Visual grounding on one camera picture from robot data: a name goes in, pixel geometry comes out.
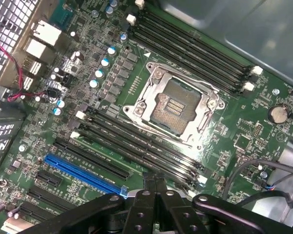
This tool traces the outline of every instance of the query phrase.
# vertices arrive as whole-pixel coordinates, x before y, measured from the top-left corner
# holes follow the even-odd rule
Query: silver metal plate
[[[134,125],[146,131],[157,134],[165,139],[178,141],[190,147],[199,147],[201,145],[200,137],[208,126],[214,111],[225,108],[225,103],[217,94],[219,90],[205,81],[191,78],[166,64],[150,62],[146,65],[146,68],[150,72],[150,77],[136,103],[123,107],[124,113],[131,119]],[[193,119],[190,118],[191,120],[186,121],[185,126],[178,128],[178,131],[182,130],[179,134],[168,131],[160,124],[154,124],[154,122],[152,122],[156,108],[158,108],[160,104],[159,97],[161,97],[162,100],[166,98],[164,103],[165,108],[171,111],[172,115],[176,116],[175,122],[178,117],[182,118],[183,115],[185,115],[183,111],[190,105],[189,102],[193,105],[192,98],[186,103],[184,99],[182,102],[179,102],[170,97],[163,97],[165,89],[168,85],[171,85],[172,82],[176,82],[180,84],[180,86],[185,87],[185,91],[187,91],[186,89],[188,88],[191,90],[188,92],[189,94],[190,92],[192,94],[196,93],[195,95],[199,97],[193,109]],[[167,113],[168,112],[164,111],[158,112],[156,116],[165,119],[164,116],[161,115],[166,115]]]

